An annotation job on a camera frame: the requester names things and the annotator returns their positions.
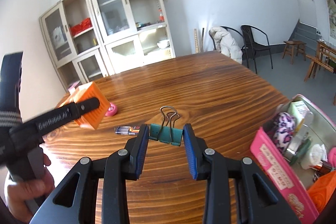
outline person's hand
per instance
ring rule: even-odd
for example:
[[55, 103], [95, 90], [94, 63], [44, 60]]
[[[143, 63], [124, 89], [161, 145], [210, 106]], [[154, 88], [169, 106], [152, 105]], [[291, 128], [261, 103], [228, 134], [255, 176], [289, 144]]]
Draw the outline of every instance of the person's hand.
[[[46, 154], [43, 155], [43, 163], [46, 166], [51, 164]], [[17, 219], [29, 223], [33, 214], [25, 204], [25, 200], [31, 200], [40, 196], [48, 196], [55, 189], [54, 179], [48, 169], [44, 168], [45, 174], [40, 180], [25, 182], [13, 182], [8, 173], [5, 182], [5, 198], [9, 211]]]

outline staircase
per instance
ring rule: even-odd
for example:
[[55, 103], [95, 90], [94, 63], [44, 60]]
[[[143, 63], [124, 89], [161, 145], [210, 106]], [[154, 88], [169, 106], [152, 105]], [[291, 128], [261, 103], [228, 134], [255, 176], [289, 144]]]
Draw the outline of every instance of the staircase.
[[291, 35], [290, 40], [300, 40], [307, 43], [307, 47], [316, 50], [317, 40], [321, 38], [321, 33], [316, 27], [298, 22]]

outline small bottle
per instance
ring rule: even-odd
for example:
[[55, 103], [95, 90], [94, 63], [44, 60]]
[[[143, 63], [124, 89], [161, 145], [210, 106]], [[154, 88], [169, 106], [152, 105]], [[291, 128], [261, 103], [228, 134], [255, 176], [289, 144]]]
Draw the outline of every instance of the small bottle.
[[164, 18], [164, 16], [163, 16], [163, 13], [162, 13], [162, 10], [161, 10], [161, 9], [159, 9], [159, 13], [160, 13], [160, 21], [164, 21], [165, 18]]

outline purple leopard print fabric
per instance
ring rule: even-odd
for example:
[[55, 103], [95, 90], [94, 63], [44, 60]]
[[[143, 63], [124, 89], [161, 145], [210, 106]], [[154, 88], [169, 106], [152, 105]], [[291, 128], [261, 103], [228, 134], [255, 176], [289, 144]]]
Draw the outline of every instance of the purple leopard print fabric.
[[281, 154], [285, 152], [289, 143], [293, 138], [293, 132], [289, 131], [287, 127], [280, 127], [273, 136], [273, 143]]
[[288, 129], [288, 132], [292, 132], [295, 128], [295, 118], [287, 112], [281, 112], [275, 119], [274, 125], [277, 128], [286, 127]]

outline white bowl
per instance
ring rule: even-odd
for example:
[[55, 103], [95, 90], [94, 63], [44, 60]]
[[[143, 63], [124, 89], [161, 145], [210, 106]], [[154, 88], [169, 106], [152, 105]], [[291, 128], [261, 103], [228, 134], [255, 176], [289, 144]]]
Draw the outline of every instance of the white bowl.
[[169, 39], [161, 40], [157, 43], [159, 48], [167, 48], [169, 46]]

